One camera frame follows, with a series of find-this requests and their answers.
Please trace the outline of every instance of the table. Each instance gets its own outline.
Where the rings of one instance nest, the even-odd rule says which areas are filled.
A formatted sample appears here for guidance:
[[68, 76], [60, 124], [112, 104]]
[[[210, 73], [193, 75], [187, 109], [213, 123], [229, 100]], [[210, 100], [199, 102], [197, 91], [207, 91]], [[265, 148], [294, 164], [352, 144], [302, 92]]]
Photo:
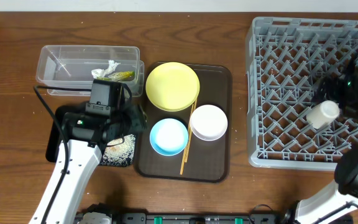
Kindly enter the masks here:
[[[254, 17], [356, 19], [333, 13], [0, 12], [0, 223], [28, 223], [54, 164], [45, 159], [52, 120], [32, 87], [44, 45], [133, 45], [146, 68], [157, 61], [223, 65], [233, 75], [231, 163], [227, 179], [203, 184], [141, 177], [134, 168], [98, 167], [80, 209], [104, 202], [159, 213], [284, 211], [333, 179], [332, 172], [252, 167], [247, 160], [245, 36]], [[45, 95], [55, 110], [84, 98]], [[358, 223], [358, 211], [353, 213]]]

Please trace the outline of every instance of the wooden chopstick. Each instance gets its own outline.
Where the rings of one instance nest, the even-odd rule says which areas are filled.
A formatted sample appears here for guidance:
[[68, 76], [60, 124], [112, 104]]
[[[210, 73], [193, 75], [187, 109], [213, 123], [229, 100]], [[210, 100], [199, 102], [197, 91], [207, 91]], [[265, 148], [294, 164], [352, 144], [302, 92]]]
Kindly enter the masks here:
[[[197, 99], [194, 101], [194, 103], [191, 106], [191, 111], [190, 111], [190, 117], [193, 114], [194, 110], [196, 109], [197, 106]], [[187, 145], [185, 147], [185, 150], [183, 151], [183, 158], [181, 160], [181, 167], [180, 167], [180, 175], [183, 174], [183, 168], [185, 166], [185, 162], [187, 162], [187, 158], [189, 156], [189, 150], [190, 150], [190, 141], [191, 141], [191, 135], [192, 135], [192, 131], [190, 128], [190, 118], [189, 118], [189, 125], [187, 127], [187, 132], [189, 133], [189, 140], [187, 142]]]

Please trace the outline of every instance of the yellow bowl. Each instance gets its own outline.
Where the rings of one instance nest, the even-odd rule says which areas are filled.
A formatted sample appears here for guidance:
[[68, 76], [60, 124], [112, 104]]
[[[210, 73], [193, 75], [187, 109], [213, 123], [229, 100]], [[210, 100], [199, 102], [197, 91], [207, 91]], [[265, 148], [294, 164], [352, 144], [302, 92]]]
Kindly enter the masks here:
[[189, 66], [177, 62], [156, 67], [146, 81], [146, 94], [154, 106], [165, 111], [189, 107], [200, 92], [200, 81]]

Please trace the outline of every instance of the gray plastic basket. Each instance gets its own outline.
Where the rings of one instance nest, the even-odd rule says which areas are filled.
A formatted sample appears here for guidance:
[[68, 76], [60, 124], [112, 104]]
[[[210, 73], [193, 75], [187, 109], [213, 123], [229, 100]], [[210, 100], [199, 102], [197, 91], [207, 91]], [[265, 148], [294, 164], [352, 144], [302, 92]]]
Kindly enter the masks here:
[[306, 121], [317, 81], [358, 50], [358, 21], [257, 17], [246, 37], [247, 146], [255, 167], [334, 170], [358, 142], [358, 122]]

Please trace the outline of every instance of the blue bowl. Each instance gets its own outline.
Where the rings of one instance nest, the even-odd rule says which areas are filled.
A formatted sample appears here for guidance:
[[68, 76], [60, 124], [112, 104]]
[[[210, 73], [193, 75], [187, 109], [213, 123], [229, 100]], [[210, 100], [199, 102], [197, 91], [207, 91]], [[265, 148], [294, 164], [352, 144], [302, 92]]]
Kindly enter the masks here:
[[186, 127], [176, 119], [163, 119], [150, 132], [153, 149], [163, 156], [174, 156], [184, 150], [188, 142]]

